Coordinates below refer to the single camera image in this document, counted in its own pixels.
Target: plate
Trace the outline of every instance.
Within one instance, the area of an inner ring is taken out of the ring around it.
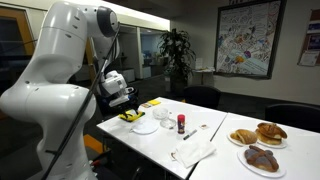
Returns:
[[[135,124],[131,130],[137,134],[151,134],[159,128],[159,122],[144,121]]]
[[[281,144],[279,144],[279,145],[267,144],[267,143],[264,143],[264,142],[260,141],[259,139],[258,139],[257,142],[258,142],[259,144],[263,145],[263,146],[266,146],[266,147],[269,147],[269,148],[275,148],[275,149],[282,149],[282,148],[287,147],[287,145],[288,145],[288,144],[287,144],[287,141],[284,140],[284,139],[282,139],[282,142],[281,142]]]
[[[279,178],[279,177],[282,177],[286,174],[286,170],[284,168],[281,167],[281,163],[279,163],[278,159],[277,159],[277,162],[279,164],[279,169],[277,172],[268,172],[268,171],[265,171],[265,170],[262,170],[262,169],[259,169],[259,168],[256,168],[250,164],[247,163],[247,159],[244,157],[244,152],[249,149],[249,146],[246,146],[246,147],[242,147],[237,155],[238,155],[238,159],[239,161],[246,167],[248,168],[249,170],[251,170],[252,172],[256,173],[256,174],[259,174],[261,176],[264,176],[264,177],[269,177],[269,178]]]
[[[256,144],[256,143],[252,143],[252,144],[243,144],[242,142],[238,141],[238,140],[235,140],[235,139],[232,139],[230,137],[230,135],[234,133],[234,131],[231,131],[230,133],[227,133],[227,138],[229,139],[229,141],[231,141],[232,143],[238,145],[238,146],[248,146],[248,145],[252,145],[252,144]]]

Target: chair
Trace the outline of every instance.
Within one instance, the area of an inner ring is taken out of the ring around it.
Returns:
[[[266,107],[265,119],[320,133],[320,108],[304,104],[274,104]]]
[[[221,91],[207,85],[192,85],[183,90],[185,102],[210,109],[217,109]]]

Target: salt shaker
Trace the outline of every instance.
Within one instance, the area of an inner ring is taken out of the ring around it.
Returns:
[[[178,133],[184,134],[185,116],[183,114],[178,115]]]

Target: pastry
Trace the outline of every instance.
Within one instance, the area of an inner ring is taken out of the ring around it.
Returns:
[[[277,124],[275,123],[260,123],[258,124],[258,128],[261,134],[274,138],[274,139],[286,139],[287,134],[284,132]]]
[[[250,145],[249,149],[244,152],[244,156],[247,159],[247,163],[256,168],[269,172],[276,172],[279,169],[279,164],[270,150],[264,151]]]
[[[258,139],[266,144],[279,145],[282,142],[281,139],[270,138],[268,136],[261,134],[259,129],[256,129],[256,134],[258,136]]]
[[[230,135],[232,139],[240,141],[242,144],[252,144],[257,142],[257,135],[246,129],[238,129]]]

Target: napkin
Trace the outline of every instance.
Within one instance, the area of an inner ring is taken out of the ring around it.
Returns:
[[[180,142],[173,152],[170,153],[170,157],[183,164],[185,168],[188,168],[201,159],[213,154],[215,150],[215,146],[210,141],[188,139],[187,141]]]

